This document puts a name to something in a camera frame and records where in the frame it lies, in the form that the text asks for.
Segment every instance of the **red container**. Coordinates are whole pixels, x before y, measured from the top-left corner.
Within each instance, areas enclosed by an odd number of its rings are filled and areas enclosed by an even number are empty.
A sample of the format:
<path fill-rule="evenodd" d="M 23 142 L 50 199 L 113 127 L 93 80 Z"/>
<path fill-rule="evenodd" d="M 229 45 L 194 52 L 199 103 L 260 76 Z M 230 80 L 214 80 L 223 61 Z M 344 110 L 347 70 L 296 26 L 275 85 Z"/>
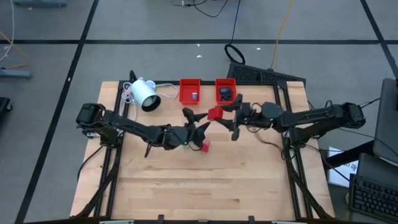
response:
<path fill-rule="evenodd" d="M 192 93 L 198 93 L 197 99 L 192 98 Z M 200 100 L 200 79 L 182 78 L 180 79 L 180 102 L 183 105 L 197 105 Z"/>
<path fill-rule="evenodd" d="M 222 101 L 220 88 L 230 87 L 232 98 L 230 101 Z M 219 105 L 227 105 L 232 103 L 236 98 L 236 82 L 234 78 L 217 78 L 216 79 L 216 101 Z"/>

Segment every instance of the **white paper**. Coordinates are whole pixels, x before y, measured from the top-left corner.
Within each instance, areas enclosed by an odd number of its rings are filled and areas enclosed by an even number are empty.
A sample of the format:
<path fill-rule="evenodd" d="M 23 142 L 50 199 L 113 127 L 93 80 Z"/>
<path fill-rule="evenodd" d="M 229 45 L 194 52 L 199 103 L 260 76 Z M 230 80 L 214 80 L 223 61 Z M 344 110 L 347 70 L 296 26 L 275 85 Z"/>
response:
<path fill-rule="evenodd" d="M 339 149 L 335 149 L 334 147 L 329 147 L 329 150 L 330 150 L 328 153 L 329 157 L 343 152 Z M 357 169 L 358 169 L 358 161 L 350 162 L 348 164 L 344 164 L 339 167 L 336 167 L 336 170 L 341 172 L 341 174 L 343 174 L 348 179 L 349 179 L 350 174 L 356 174 Z M 340 176 L 333 169 L 329 170 L 329 183 L 344 186 L 344 187 L 349 187 L 349 182 L 346 179 L 344 179 L 342 176 Z"/>

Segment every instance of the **wooden table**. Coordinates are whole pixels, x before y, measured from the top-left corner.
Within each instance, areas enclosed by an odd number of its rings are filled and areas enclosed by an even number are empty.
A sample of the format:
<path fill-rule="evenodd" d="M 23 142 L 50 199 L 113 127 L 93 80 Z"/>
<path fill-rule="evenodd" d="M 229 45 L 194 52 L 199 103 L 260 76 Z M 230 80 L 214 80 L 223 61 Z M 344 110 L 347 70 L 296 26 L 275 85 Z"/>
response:
<path fill-rule="evenodd" d="M 308 110 L 302 82 L 288 82 L 293 112 Z M 114 108 L 118 82 L 103 82 L 98 102 Z M 174 89 L 164 87 L 162 93 L 172 95 Z M 271 86 L 237 86 L 243 100 L 251 103 L 275 102 Z M 194 113 L 206 113 L 216 105 L 214 86 L 201 86 L 199 105 L 189 106 Z M 145 125 L 183 125 L 186 119 L 178 100 L 162 97 L 159 108 L 146 113 L 139 109 L 137 121 Z M 130 108 L 129 118 L 134 110 Z M 224 113 L 224 118 L 232 118 Z M 231 141 L 231 133 L 213 122 L 206 130 L 210 151 L 195 152 L 184 147 L 173 151 L 152 148 L 144 158 L 146 143 L 131 134 L 124 137 L 123 152 L 114 198 L 112 219 L 156 220 L 294 220 L 294 210 L 285 162 L 280 151 L 262 144 L 240 127 L 240 137 Z M 259 132 L 266 141 L 282 144 L 273 129 Z M 316 140 L 308 144 L 318 147 Z M 99 146 L 99 139 L 89 139 L 85 158 Z M 301 149 L 308 189 L 318 203 L 334 216 L 322 160 L 318 151 Z M 90 200 L 100 181 L 105 150 L 95 156 L 81 172 L 71 215 Z M 301 191 L 297 188 L 301 214 L 305 216 Z M 104 194 L 101 214 L 105 214 L 108 192 Z"/>

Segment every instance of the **computer keyboard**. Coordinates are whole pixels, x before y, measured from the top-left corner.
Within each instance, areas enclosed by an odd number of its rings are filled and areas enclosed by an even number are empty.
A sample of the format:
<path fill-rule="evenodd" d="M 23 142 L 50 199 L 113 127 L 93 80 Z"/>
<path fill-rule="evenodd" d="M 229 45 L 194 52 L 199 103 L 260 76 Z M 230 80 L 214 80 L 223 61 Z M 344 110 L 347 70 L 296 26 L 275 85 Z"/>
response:
<path fill-rule="evenodd" d="M 365 215 L 398 222 L 398 188 L 351 174 L 349 208 Z"/>
<path fill-rule="evenodd" d="M 272 70 L 264 70 L 252 66 L 242 65 L 239 63 L 231 62 L 227 78 L 234 78 L 237 81 L 300 81 L 304 82 L 305 79 L 277 73 Z"/>

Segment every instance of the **yellow cable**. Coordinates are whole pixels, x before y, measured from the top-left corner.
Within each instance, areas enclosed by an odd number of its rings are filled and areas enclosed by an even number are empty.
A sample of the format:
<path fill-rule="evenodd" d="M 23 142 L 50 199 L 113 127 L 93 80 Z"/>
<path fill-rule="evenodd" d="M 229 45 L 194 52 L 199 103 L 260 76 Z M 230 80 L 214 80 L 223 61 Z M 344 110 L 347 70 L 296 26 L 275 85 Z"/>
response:
<path fill-rule="evenodd" d="M 13 44 L 11 40 L 2 32 L 0 32 L 0 35 L 3 36 L 9 43 L 10 47 L 14 47 L 28 62 L 30 62 L 30 57 L 27 53 L 25 53 L 23 50 L 21 50 L 17 45 Z M 11 65 L 10 67 L 7 67 L 7 69 L 10 68 L 21 68 L 21 67 L 29 67 L 30 63 L 25 63 L 25 64 L 18 64 L 18 65 Z"/>
<path fill-rule="evenodd" d="M 282 25 L 281 25 L 281 27 L 280 27 L 280 29 L 279 29 L 278 38 L 276 39 L 275 48 L 274 48 L 274 54 L 273 54 L 273 56 L 272 56 L 271 66 L 269 67 L 269 68 L 271 68 L 271 69 L 272 69 L 272 67 L 274 66 L 275 58 L 276 58 L 277 51 L 278 51 L 279 39 L 280 39 L 280 36 L 282 35 L 282 31 L 283 31 L 283 29 L 284 29 L 284 27 L 285 27 L 285 23 L 286 23 L 286 20 L 287 20 L 287 18 L 288 18 L 288 16 L 289 16 L 289 12 L 290 12 L 290 10 L 292 9 L 292 5 L 293 5 L 293 0 L 290 0 L 289 8 L 288 8 L 288 10 L 287 10 L 287 12 L 286 12 L 286 15 L 285 15 L 285 17 L 284 17 L 284 21 L 282 22 Z"/>

